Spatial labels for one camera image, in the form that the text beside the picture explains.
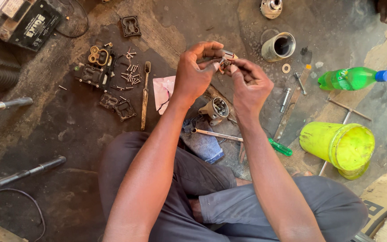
bolt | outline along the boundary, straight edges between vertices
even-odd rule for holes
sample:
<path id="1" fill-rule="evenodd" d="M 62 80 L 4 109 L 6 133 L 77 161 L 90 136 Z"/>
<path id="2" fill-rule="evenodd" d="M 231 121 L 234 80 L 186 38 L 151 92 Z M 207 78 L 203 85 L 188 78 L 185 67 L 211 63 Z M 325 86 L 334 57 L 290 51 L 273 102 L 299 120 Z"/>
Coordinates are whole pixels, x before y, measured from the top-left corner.
<path id="1" fill-rule="evenodd" d="M 288 97 L 289 97 L 289 93 L 290 93 L 290 92 L 291 92 L 291 89 L 288 88 L 288 89 L 286 90 L 285 101 L 283 102 L 282 109 L 280 110 L 280 112 L 283 112 L 283 109 L 285 108 L 285 105 L 286 105 L 286 102 L 287 102 L 287 100 L 288 100 Z"/>

metal can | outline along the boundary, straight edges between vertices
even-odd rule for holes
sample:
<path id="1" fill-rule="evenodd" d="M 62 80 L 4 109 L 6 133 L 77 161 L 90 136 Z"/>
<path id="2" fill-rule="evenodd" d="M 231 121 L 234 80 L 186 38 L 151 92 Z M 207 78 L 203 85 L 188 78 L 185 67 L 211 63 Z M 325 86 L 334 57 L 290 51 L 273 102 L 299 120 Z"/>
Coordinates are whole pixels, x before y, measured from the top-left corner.
<path id="1" fill-rule="evenodd" d="M 266 61 L 272 63 L 291 56 L 295 46 L 295 38 L 288 32 L 282 32 L 264 43 L 261 54 Z"/>

green plastic bottle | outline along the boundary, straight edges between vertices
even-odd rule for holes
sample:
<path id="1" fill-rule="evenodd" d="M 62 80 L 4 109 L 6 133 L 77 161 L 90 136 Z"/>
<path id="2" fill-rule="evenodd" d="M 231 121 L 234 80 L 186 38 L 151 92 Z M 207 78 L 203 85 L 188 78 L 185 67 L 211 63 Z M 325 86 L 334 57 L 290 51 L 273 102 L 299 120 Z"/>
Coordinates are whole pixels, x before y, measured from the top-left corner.
<path id="1" fill-rule="evenodd" d="M 387 81 L 387 71 L 375 71 L 366 67 L 355 67 L 338 71 L 328 71 L 318 80 L 320 88 L 328 91 L 334 89 L 356 91 L 376 81 Z"/>

dark gray pants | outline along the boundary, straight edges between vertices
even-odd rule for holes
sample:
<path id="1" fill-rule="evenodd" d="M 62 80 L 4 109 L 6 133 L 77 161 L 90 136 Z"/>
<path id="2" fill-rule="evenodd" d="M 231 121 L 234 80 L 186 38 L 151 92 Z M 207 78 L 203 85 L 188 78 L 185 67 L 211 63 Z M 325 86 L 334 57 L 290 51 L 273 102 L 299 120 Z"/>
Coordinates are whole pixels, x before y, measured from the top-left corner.
<path id="1" fill-rule="evenodd" d="M 117 190 L 149 134 L 121 134 L 106 148 L 99 189 L 108 218 Z M 319 176 L 296 177 L 327 242 L 347 242 L 366 224 L 368 210 L 347 187 Z M 215 232 L 194 220 L 187 195 L 200 199 L 204 223 L 226 223 Z M 177 148 L 172 184 L 149 241 L 278 241 L 252 185 L 237 187 L 228 167 L 211 165 Z"/>

rubber ring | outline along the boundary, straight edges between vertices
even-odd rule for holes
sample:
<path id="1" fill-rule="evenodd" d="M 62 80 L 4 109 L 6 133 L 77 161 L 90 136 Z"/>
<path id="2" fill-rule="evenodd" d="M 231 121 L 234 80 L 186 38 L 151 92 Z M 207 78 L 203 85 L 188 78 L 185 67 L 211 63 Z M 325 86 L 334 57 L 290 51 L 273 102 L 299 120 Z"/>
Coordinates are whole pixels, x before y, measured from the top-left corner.
<path id="1" fill-rule="evenodd" d="M 291 71 L 291 65 L 289 64 L 284 64 L 283 67 L 282 67 L 282 71 L 283 73 L 287 74 Z"/>

